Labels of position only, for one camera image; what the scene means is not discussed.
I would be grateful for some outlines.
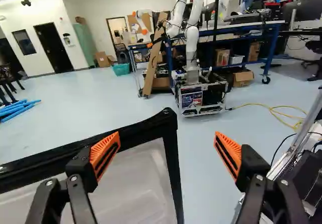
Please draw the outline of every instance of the black frame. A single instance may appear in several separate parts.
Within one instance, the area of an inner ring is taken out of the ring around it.
[[[114,47],[114,50],[116,52],[116,48],[115,48],[116,43],[114,42],[113,34],[112,34],[111,27],[110,27],[110,23],[109,23],[109,20],[112,20],[112,19],[124,19],[125,26],[126,26],[126,29],[127,30],[128,30],[128,27],[127,27],[127,23],[126,23],[126,18],[125,17],[114,17],[114,18],[108,18],[108,19],[106,19],[106,23],[107,23],[107,27],[109,28],[109,32],[110,32],[110,36],[111,36],[111,39],[112,39],[113,47]]]
[[[33,44],[33,43],[32,43],[32,41],[30,40],[30,37],[29,37],[29,35],[28,35],[28,33],[27,33],[27,30],[25,30],[25,29],[22,29],[22,30],[18,30],[18,31],[14,31],[14,32],[12,32],[12,35],[14,36],[14,38],[15,38],[15,40],[16,40],[16,42],[17,42],[17,44],[18,44],[18,46],[19,46],[19,48],[20,48],[20,50],[21,50],[22,54],[23,54],[23,55],[30,55],[30,54],[25,54],[25,53],[26,53],[26,52],[25,52],[25,50],[21,47],[21,45],[20,45],[19,41],[17,40],[17,38],[16,38],[16,36],[15,36],[15,33],[22,33],[22,32],[26,33],[28,40],[30,41],[30,43],[32,44],[32,47],[34,48],[34,52],[33,52],[33,53],[30,53],[30,54],[36,54],[36,53],[37,53],[37,51],[36,51],[36,49],[35,49],[35,47],[34,47],[34,44]]]
[[[164,108],[155,116],[142,122],[3,164],[0,170],[0,194],[65,172],[65,165],[83,147],[92,146],[116,131],[119,132],[121,141],[119,152],[163,138],[177,222],[183,224],[177,129],[176,113],[171,108]]]

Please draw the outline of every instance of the blue pipe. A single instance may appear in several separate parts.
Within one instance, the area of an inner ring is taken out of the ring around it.
[[[35,101],[31,101],[31,102],[25,102],[25,103],[22,103],[22,104],[19,104],[19,106],[23,106],[23,107],[25,107],[25,106],[28,106],[28,105],[31,105],[31,104],[35,104],[35,103],[38,103],[38,102],[41,102],[41,100],[35,100]],[[10,106],[8,106],[8,108],[7,108],[7,111],[10,109],[13,109],[13,108],[16,108],[17,107],[17,105],[16,106],[12,106],[12,107],[10,107]]]
[[[34,106],[35,106],[35,104],[29,105],[29,106],[27,106],[27,107],[25,107],[25,108],[23,108],[23,109],[21,109],[21,110],[19,110],[19,111],[15,112],[14,114],[9,115],[8,117],[3,118],[3,119],[1,120],[1,122],[2,122],[2,123],[3,123],[3,122],[6,122],[6,121],[8,121],[8,120],[10,120],[10,119],[12,119],[12,118],[14,118],[14,117],[18,116],[19,114],[21,114],[21,113],[23,113],[23,112],[27,111],[28,109],[30,109],[30,108],[32,108],[32,107],[34,107]]]
[[[13,103],[11,105],[8,105],[6,107],[1,108],[0,112],[7,111],[9,108],[17,107],[17,105],[20,105],[20,104],[23,104],[23,103],[26,103],[26,102],[27,102],[27,99],[23,99],[21,101],[18,101],[16,103]]]
[[[24,109],[23,106],[17,106],[16,108],[8,109],[7,111],[0,112],[0,117],[10,115],[11,113],[17,112],[21,109]]]

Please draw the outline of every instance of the caster wheel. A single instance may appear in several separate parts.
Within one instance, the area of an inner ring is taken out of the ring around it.
[[[262,79],[262,83],[268,85],[271,82],[271,79],[269,77],[264,77]]]

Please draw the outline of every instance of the computer monitor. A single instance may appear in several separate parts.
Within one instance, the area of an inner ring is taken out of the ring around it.
[[[295,21],[319,20],[322,14],[322,0],[301,0],[286,4],[282,8],[285,22],[291,21],[293,9],[296,9]]]

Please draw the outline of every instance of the security camera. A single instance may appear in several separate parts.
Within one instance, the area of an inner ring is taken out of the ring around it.
[[[31,2],[30,2],[29,0],[22,0],[22,1],[21,1],[21,4],[22,4],[23,6],[25,6],[25,5],[31,6]]]

